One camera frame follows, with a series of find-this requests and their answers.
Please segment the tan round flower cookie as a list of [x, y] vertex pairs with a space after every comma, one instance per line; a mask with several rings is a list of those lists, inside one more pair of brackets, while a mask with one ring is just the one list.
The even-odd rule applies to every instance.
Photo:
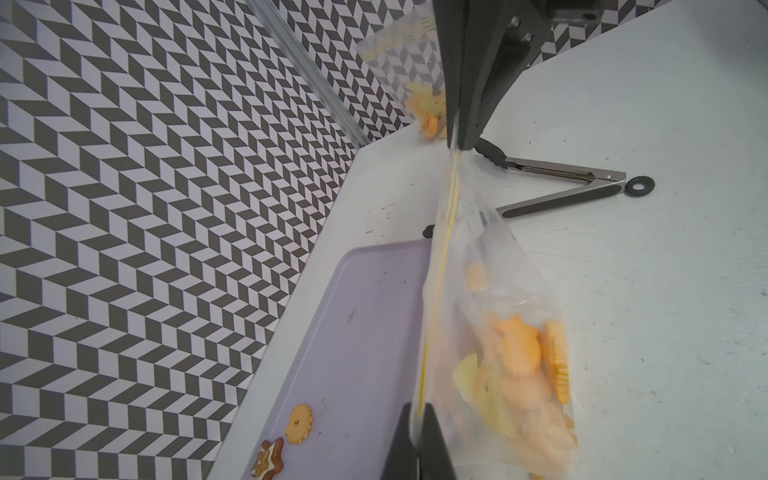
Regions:
[[312, 409], [306, 404], [295, 406], [288, 417], [285, 439], [291, 444], [301, 444], [309, 436], [313, 425]]

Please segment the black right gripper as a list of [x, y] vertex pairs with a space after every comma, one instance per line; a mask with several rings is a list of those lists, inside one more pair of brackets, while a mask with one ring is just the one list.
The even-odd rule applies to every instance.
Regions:
[[435, 0], [432, 6], [448, 144], [470, 150], [504, 95], [538, 56], [551, 23], [599, 24], [605, 1]]

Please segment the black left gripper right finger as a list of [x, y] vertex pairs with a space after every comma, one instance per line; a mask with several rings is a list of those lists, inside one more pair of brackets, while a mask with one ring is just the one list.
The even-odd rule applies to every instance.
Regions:
[[424, 407], [418, 452], [420, 479], [456, 480], [456, 473], [435, 409], [429, 403]]

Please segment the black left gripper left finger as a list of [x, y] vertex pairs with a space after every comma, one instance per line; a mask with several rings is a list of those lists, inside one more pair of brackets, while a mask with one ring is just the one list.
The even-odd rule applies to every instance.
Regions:
[[410, 409], [410, 403], [406, 403], [401, 409], [381, 480], [419, 479], [419, 456], [411, 442], [409, 432]]

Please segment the clear resealable bag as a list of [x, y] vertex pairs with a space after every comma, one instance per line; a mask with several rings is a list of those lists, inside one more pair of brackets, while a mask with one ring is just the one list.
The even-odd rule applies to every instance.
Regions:
[[446, 93], [432, 3], [424, 1], [356, 45], [399, 108], [429, 141], [447, 137]]

